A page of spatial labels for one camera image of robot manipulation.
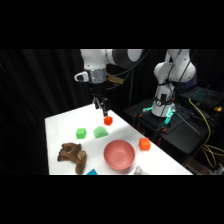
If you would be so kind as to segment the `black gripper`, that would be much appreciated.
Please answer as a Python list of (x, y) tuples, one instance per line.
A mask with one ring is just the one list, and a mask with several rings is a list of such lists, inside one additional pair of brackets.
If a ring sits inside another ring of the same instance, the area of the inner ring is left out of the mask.
[[(98, 95), (101, 97), (105, 97), (106, 96), (106, 83), (90, 83), (89, 84), (90, 87), (90, 92), (92, 95)], [(95, 104), (95, 108), (96, 109), (101, 109), (102, 107), (102, 111), (103, 111), (103, 116), (106, 117), (108, 116), (108, 104), (109, 101), (107, 98), (102, 98), (102, 103), (100, 103), (98, 97), (94, 97), (94, 104)]]

